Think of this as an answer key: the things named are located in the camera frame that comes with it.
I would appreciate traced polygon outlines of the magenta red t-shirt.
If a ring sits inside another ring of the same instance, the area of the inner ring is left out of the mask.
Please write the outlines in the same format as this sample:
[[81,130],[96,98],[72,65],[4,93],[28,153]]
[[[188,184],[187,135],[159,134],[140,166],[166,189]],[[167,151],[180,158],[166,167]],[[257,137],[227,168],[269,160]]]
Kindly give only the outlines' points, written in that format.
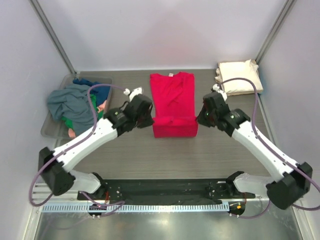
[[150,75],[155,107],[155,138],[194,138],[198,133],[195,112],[195,76],[192,73]]

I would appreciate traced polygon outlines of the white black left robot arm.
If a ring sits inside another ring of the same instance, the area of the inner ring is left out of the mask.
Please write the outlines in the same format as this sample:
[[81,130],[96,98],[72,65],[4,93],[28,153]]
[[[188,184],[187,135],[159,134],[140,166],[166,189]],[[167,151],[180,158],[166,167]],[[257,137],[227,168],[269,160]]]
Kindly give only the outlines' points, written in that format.
[[87,155],[134,128],[146,128],[154,121],[151,116],[152,100],[137,94],[131,97],[125,108],[112,108],[97,122],[70,142],[50,150],[39,152],[38,168],[41,177],[54,196],[69,190],[85,192],[95,200],[101,200],[108,187],[97,173],[75,171],[74,167]]

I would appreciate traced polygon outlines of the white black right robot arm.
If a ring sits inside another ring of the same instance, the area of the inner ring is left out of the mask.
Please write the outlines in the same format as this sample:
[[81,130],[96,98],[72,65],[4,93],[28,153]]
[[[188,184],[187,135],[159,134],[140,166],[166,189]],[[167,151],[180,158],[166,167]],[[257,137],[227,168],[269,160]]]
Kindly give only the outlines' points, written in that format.
[[267,196],[279,209],[285,210],[310,190],[312,167],[299,164],[279,150],[252,125],[241,109],[230,110],[222,91],[213,91],[202,98],[203,106],[196,118],[206,127],[216,127],[247,148],[264,166],[270,177],[251,176],[238,172],[229,177],[225,192],[237,198],[243,192]]

